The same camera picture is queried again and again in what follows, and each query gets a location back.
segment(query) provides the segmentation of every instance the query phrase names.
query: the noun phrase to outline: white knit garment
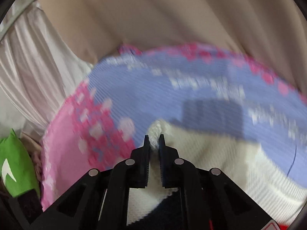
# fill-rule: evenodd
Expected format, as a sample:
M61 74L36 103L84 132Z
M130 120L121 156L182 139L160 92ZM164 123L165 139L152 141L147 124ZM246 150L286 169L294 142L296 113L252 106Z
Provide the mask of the white knit garment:
M290 225L303 207L307 189L286 176L263 152L261 145L233 137L188 131L163 120L148 130L152 153L148 187L130 189L127 224L147 215L176 189L164 189L160 180L158 140L164 134L167 146L196 167L220 168L259 206L280 224Z

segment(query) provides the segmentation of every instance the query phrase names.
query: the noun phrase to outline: sticker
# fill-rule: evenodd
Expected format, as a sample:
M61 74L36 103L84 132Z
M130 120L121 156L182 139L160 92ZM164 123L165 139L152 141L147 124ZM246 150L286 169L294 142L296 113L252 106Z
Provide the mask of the sticker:
M280 230L280 228L274 220L270 220L261 230Z

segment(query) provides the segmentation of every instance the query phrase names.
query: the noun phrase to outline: white logo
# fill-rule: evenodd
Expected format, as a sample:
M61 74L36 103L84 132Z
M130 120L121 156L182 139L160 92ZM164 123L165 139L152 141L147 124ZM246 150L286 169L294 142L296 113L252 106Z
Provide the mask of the white logo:
M7 174L16 182L16 179L12 174L12 171L11 171L11 168L10 168L10 165L7 159L4 160L1 173L2 173L2 180L3 180L4 185L5 185Z

